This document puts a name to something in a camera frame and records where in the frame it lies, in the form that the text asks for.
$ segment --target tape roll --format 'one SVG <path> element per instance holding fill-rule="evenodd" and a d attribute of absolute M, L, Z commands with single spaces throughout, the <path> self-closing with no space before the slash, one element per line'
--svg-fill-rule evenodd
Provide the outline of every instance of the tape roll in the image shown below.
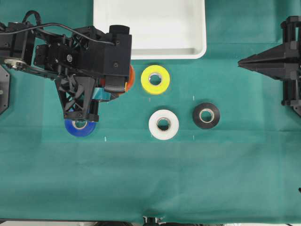
<path fill-rule="evenodd" d="M 158 76 L 161 82 L 158 85 L 151 84 L 150 80 L 152 76 Z M 141 75 L 141 84 L 146 92 L 152 95 L 159 95 L 164 93 L 170 83 L 170 75 L 168 71 L 159 65 L 152 65 L 147 67 Z"/>
<path fill-rule="evenodd" d="M 202 114 L 205 112 L 210 113 L 211 118 L 204 119 Z M 195 107 L 192 118 L 198 127 L 202 129 L 211 129 L 219 123 L 221 114 L 215 105 L 211 103 L 202 103 Z"/>
<path fill-rule="evenodd" d="M 167 129 L 159 128 L 159 122 L 166 120 L 168 122 Z M 156 111 L 149 120 L 149 129 L 151 134 L 159 140 L 169 140 L 173 138 L 179 130 L 179 120 L 177 116 L 169 110 Z"/>
<path fill-rule="evenodd" d="M 86 137 L 90 135 L 96 127 L 96 122 L 86 121 L 82 127 L 78 127 L 75 121 L 65 120 L 65 127 L 67 131 L 76 137 Z"/>

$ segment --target green cloth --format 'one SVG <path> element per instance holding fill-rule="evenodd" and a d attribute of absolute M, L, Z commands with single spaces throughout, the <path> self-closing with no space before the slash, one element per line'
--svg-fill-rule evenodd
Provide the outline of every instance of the green cloth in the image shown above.
<path fill-rule="evenodd" d="M 22 21 L 30 9 L 44 23 L 93 23 L 92 0 L 0 0 L 0 20 Z M 205 56 L 133 61 L 135 86 L 100 104 L 100 122 L 86 138 L 64 128 L 52 81 L 10 70 L 10 108 L 0 116 L 0 218 L 301 222 L 301 118 L 281 106 L 281 82 L 237 65 L 281 43 L 280 23 L 300 9 L 299 0 L 207 0 Z M 152 64 L 171 74 L 160 96 L 139 81 Z M 211 130 L 192 120 L 204 101 L 221 112 Z M 169 141 L 149 132 L 157 109 L 179 118 Z"/>

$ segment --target plastic tray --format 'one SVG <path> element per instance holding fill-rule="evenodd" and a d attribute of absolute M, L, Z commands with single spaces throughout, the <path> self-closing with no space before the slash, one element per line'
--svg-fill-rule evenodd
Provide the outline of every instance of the plastic tray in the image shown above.
<path fill-rule="evenodd" d="M 206 52 L 204 0 L 94 0 L 94 26 L 129 26 L 132 59 L 197 59 Z"/>

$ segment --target metal bracket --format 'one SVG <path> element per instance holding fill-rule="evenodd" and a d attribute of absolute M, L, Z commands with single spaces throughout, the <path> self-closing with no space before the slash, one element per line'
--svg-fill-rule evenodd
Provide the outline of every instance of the metal bracket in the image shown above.
<path fill-rule="evenodd" d="M 0 65 L 0 114 L 9 107 L 10 74 Z"/>

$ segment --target black cable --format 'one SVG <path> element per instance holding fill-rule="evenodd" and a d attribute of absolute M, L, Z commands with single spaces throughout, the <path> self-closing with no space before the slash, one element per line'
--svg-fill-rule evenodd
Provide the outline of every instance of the black cable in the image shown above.
<path fill-rule="evenodd" d="M 37 25 L 41 25 L 42 24 L 41 16 L 37 11 L 34 11 L 34 10 L 30 10 L 25 14 L 22 23 L 25 23 L 27 21 L 28 17 L 30 17 L 32 14 L 34 14 L 34 17 L 36 18 Z"/>
<path fill-rule="evenodd" d="M 41 24 L 41 25 L 37 25 L 37 26 L 32 26 L 32 27 L 28 27 L 28 28 L 25 28 L 25 29 L 22 29 L 22 30 L 19 30 L 19 31 L 15 31 L 15 32 L 0 32 L 0 35 L 10 35 L 10 34 L 18 34 L 18 33 L 21 33 L 21 32 L 26 32 L 26 31 L 31 31 L 31 30 L 34 30 L 34 29 L 37 29 L 37 28 L 43 28 L 43 27 L 50 27 L 50 26 L 58 26 L 58 27 L 62 27 L 68 31 L 71 31 L 81 37 L 84 37 L 85 39 L 88 39 L 90 41 L 94 41 L 94 42 L 99 42 L 99 43 L 104 43 L 104 44 L 109 44 L 109 45 L 112 45 L 112 46 L 115 46 L 115 44 L 113 42 L 110 42 L 110 41 L 100 41 L 100 40 L 96 40 L 96 39 L 92 39 L 80 32 L 77 32 L 76 30 L 68 27 L 68 26 L 65 26 L 63 24 L 59 24 L 59 23 L 47 23 L 47 24 Z"/>

